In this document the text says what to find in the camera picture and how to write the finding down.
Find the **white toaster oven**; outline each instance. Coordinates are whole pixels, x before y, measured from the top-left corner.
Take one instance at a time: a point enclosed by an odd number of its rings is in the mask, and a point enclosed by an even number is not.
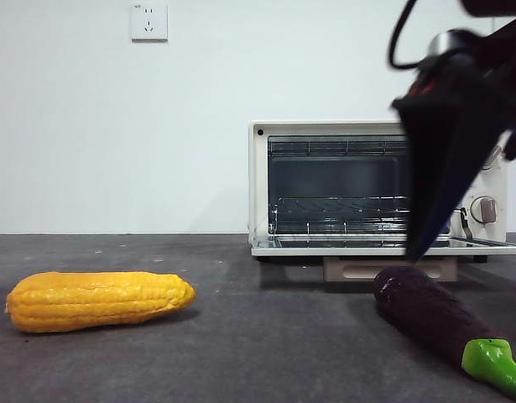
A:
[[[392,121],[255,121],[249,127],[253,256],[400,256],[408,141]],[[516,254],[496,148],[427,256]]]

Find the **oven rack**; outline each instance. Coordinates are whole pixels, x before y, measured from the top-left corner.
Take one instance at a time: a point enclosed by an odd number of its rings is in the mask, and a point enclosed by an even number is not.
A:
[[[272,234],[405,233],[409,198],[280,197],[270,207]]]

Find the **wall outlet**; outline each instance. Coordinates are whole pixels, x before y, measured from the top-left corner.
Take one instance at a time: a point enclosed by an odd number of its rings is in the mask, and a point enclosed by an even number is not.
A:
[[[168,6],[159,2],[133,4],[131,40],[137,42],[168,40]]]

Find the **oven knob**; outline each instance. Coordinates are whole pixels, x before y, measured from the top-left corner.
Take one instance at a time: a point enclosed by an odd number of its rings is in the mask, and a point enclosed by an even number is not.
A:
[[[481,224],[496,222],[496,201],[489,196],[478,197],[472,202],[470,213]]]

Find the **table surface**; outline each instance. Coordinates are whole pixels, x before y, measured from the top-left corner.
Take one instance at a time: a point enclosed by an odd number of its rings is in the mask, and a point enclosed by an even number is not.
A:
[[[510,401],[384,321],[369,283],[331,289],[321,268],[259,263],[242,234],[0,235],[0,402]],[[6,294],[51,270],[176,273],[197,298],[141,325],[19,332]],[[516,358],[516,256],[459,274],[446,287]]]

